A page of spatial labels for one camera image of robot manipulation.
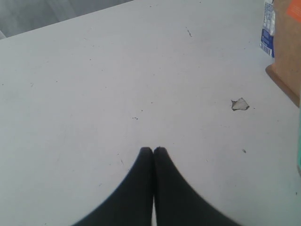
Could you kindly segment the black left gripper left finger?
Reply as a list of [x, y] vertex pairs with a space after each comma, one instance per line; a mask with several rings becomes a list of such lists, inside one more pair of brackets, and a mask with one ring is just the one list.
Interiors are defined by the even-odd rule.
[[76, 226], [150, 226], [154, 195], [154, 158], [149, 147], [139, 154], [115, 191]]

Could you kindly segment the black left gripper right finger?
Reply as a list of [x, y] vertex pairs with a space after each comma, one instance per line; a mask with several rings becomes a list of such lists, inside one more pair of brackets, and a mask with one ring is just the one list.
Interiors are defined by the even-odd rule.
[[204, 200], [183, 178], [166, 148], [154, 150], [158, 226], [237, 226]]

